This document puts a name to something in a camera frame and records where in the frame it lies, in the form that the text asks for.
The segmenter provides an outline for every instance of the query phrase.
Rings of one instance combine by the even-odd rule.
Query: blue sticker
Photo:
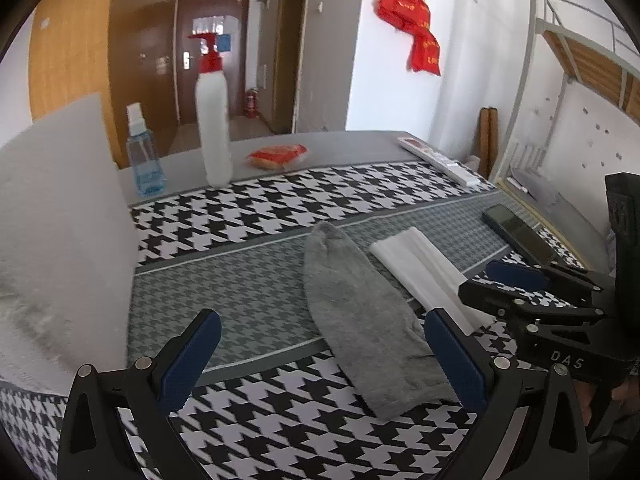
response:
[[[218,52],[231,52],[231,34],[220,34],[216,42]]]

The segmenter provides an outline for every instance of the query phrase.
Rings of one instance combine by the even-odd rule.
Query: red bag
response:
[[[411,34],[411,67],[440,75],[440,45],[429,30],[431,12],[423,0],[380,0],[376,14],[395,28]]]

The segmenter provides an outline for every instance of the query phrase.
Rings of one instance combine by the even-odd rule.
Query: brown door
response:
[[[242,114],[246,67],[246,27],[249,0],[178,0],[176,56],[180,124],[195,123],[195,88],[204,40],[190,40],[196,32],[218,32],[226,82],[229,113]]]
[[[304,11],[305,0],[280,0],[271,125],[278,134],[291,133]]]
[[[165,156],[178,129],[175,111],[174,0],[111,0],[109,83],[122,153],[129,137],[127,105],[140,102]]]

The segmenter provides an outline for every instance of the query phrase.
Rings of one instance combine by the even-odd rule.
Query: wooden stick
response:
[[[489,177],[489,134],[490,134],[489,108],[482,108],[482,110],[480,110],[479,173],[485,178]]]
[[[498,158],[499,138],[498,108],[489,108],[489,173],[491,173]]]

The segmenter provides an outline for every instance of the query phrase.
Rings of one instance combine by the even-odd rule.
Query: red package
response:
[[[267,146],[247,157],[247,161],[265,170],[283,170],[293,166],[306,157],[308,150],[302,144],[283,144]]]

